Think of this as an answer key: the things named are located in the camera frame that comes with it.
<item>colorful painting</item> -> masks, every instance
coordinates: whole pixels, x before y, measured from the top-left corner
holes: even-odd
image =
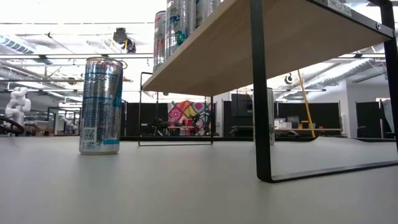
[[[183,101],[179,103],[169,103],[169,121],[182,123],[183,120],[198,115],[199,119],[195,126],[197,134],[204,136],[210,131],[210,103],[195,103]]]

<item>barcode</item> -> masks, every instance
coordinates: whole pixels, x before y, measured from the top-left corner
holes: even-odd
[[[85,128],[84,141],[96,141],[96,128]]]

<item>wooden shelf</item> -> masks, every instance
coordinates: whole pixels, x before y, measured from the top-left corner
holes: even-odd
[[[263,0],[267,78],[393,38],[394,31],[332,0]],[[225,0],[143,85],[214,96],[252,84],[249,0]]]

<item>silver can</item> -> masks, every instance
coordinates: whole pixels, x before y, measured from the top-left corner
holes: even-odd
[[[197,1],[197,27],[216,10],[221,4],[220,0],[196,0]]]
[[[271,88],[267,89],[268,96],[268,125],[269,125],[269,144],[273,146],[275,144],[275,114],[274,114],[274,92]],[[253,94],[253,140],[256,140],[255,132],[255,121],[254,121],[254,94]]]
[[[167,0],[166,59],[192,34],[196,28],[195,0]]]
[[[88,58],[80,121],[81,154],[119,151],[123,65],[107,57]]]
[[[154,72],[164,63],[165,36],[166,11],[160,11],[155,16]]]

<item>yellow pole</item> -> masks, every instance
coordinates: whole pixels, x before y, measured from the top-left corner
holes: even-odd
[[[304,91],[303,80],[301,79],[300,70],[297,70],[297,72],[298,72],[298,78],[300,79],[301,91],[303,92],[305,108],[307,109],[307,116],[308,116],[308,120],[310,122],[310,128],[311,128],[312,137],[315,138],[315,133],[313,132],[313,125],[312,125],[312,119],[311,119],[311,114],[310,114],[310,108],[308,107],[307,96],[305,95],[305,91]]]

